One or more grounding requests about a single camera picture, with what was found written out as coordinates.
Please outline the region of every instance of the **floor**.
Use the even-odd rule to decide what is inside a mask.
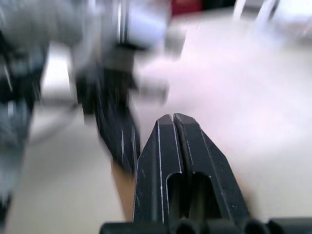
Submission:
[[[311,44],[280,45],[218,12],[178,26],[187,33],[181,58],[137,59],[140,80],[171,88],[165,105],[133,101],[142,144],[164,114],[193,116],[226,155],[255,217],[312,216]],[[37,109],[33,138],[58,112]],[[28,147],[8,234],[95,234],[123,220],[94,123],[84,125],[81,111],[71,118]]]

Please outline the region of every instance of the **white floor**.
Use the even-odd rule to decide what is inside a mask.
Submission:
[[[183,27],[180,60],[138,59],[142,80],[171,86],[164,106],[134,102],[142,144],[164,114],[193,116],[250,191],[256,217],[312,216],[312,43],[273,46],[230,14]],[[34,125],[49,113],[38,111]],[[81,113],[29,146],[8,234],[95,234],[122,219],[107,151]]]

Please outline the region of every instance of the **black plastic part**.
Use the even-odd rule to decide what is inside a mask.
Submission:
[[[138,160],[133,222],[169,222],[167,181],[182,170],[176,129],[165,115],[157,120]]]
[[[240,227],[244,234],[270,234],[268,227],[256,219],[244,220]]]
[[[84,116],[93,115],[96,109],[97,70],[89,72],[86,76],[76,79],[77,101],[81,103]]]
[[[5,226],[8,212],[9,212],[9,209],[11,208],[11,203],[12,203],[11,195],[8,197],[8,200],[6,202],[0,203],[0,230],[2,227]]]
[[[192,176],[190,212],[192,201],[198,202],[196,192],[201,189],[198,183],[205,178],[204,218],[227,218],[238,222],[249,217],[244,198],[227,162],[226,157],[202,132],[199,124],[192,117],[175,114],[174,122],[178,131],[184,162],[188,164],[188,173]]]
[[[0,59],[0,101],[25,98],[29,95],[40,97],[39,82],[46,62],[46,52],[41,48],[16,52]]]
[[[100,234],[167,234],[167,228],[160,223],[109,223]]]
[[[205,233],[209,234],[239,234],[241,231],[233,222],[227,219],[211,219],[205,222]]]
[[[174,200],[179,204],[173,208]],[[225,156],[193,118],[182,114],[174,121],[169,115],[160,118],[140,156],[133,221],[168,223],[174,211],[180,214],[174,219],[196,221],[249,217]]]
[[[272,219],[267,226],[274,234],[311,234],[312,218]]]
[[[87,96],[86,90],[86,106],[94,107],[98,132],[114,161],[125,172],[134,174],[140,155],[140,138],[128,107],[129,90],[135,85],[132,76],[98,66],[93,81],[95,95]]]
[[[203,0],[204,10],[234,6],[235,0]]]
[[[171,223],[169,231],[170,234],[201,234],[202,228],[202,224],[185,219]]]

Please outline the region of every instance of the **red object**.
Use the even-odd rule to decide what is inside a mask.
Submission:
[[[199,12],[202,10],[202,0],[171,0],[172,15]]]

